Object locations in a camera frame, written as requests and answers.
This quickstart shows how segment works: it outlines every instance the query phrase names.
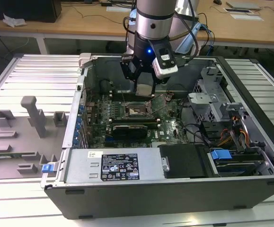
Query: circuit board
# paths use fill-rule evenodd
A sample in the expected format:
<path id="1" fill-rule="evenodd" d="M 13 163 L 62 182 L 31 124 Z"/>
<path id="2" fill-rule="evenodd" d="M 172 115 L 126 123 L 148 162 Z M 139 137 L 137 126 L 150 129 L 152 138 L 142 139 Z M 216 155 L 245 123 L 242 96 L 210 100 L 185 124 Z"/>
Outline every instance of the circuit board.
<path id="1" fill-rule="evenodd" d="M 124 96 L 115 101 L 106 95 L 93 95 L 92 100 L 86 103 L 84 116 L 89 148 L 150 148 L 188 143 L 186 131 L 177 118 L 180 100 L 172 99 L 169 94 L 158 94 L 148 101 Z M 136 135 L 116 138 L 115 131 L 123 127 L 133 127 L 131 131 Z"/>

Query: motherboard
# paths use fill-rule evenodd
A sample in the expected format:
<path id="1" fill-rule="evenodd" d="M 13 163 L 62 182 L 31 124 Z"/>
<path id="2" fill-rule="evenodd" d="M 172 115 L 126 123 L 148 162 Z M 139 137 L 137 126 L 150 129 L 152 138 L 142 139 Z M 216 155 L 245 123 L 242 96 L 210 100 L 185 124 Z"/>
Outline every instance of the motherboard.
<path id="1" fill-rule="evenodd" d="M 126 93 L 90 94 L 83 114 L 88 148 L 150 148 L 186 144 L 180 124 L 181 99 L 160 93 L 148 98 Z"/>

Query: white sticker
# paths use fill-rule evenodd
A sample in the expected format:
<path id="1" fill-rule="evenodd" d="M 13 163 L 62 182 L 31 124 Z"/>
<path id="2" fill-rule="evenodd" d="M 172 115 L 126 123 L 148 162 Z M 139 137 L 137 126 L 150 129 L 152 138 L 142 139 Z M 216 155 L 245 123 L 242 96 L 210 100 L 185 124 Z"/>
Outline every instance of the white sticker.
<path id="1" fill-rule="evenodd" d="M 161 55 L 161 59 L 164 60 L 164 61 L 170 60 L 170 56 L 168 54 Z"/>
<path id="2" fill-rule="evenodd" d="M 88 152 L 88 158 L 101 157 L 102 154 L 103 154 L 103 151 L 89 151 Z"/>
<path id="3" fill-rule="evenodd" d="M 0 156 L 0 159 L 3 159 L 3 158 L 12 158 L 11 156 Z"/>

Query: floor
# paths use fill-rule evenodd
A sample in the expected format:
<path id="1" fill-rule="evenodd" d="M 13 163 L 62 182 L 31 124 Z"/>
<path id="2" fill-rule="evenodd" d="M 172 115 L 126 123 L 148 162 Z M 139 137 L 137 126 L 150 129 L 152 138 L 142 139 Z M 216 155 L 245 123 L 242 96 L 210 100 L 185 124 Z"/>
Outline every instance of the floor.
<path id="1" fill-rule="evenodd" d="M 23 37 L 1 37 L 5 45 L 15 53 L 40 54 L 37 42 L 34 38 Z M 76 42 L 70 39 L 46 39 L 50 54 L 77 54 Z M 81 40 L 81 52 L 106 53 L 106 41 Z M 124 42 L 112 42 L 108 50 L 109 53 L 123 53 L 125 51 Z M 206 55 L 208 47 L 205 47 L 200 54 Z M 240 48 L 215 46 L 212 56 L 223 56 L 225 58 L 240 58 Z M 253 48 L 249 48 L 243 58 L 257 59 L 265 69 L 274 77 L 274 50 L 259 49 L 258 53 Z M 0 74 L 3 72 L 8 62 L 12 59 L 7 49 L 0 41 Z"/>

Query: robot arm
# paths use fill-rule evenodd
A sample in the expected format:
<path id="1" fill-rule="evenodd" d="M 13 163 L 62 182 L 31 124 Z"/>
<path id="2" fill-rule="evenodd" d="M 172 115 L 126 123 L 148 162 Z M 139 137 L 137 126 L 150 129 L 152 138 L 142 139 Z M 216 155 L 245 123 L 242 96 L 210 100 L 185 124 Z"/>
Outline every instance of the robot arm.
<path id="1" fill-rule="evenodd" d="M 166 83 L 178 71 L 168 37 L 176 4 L 177 0 L 137 0 L 135 31 L 125 28 L 134 35 L 133 54 L 125 54 L 121 61 L 124 76 L 134 81 L 135 90 L 142 72 L 151 73 L 153 94 L 156 84 Z"/>

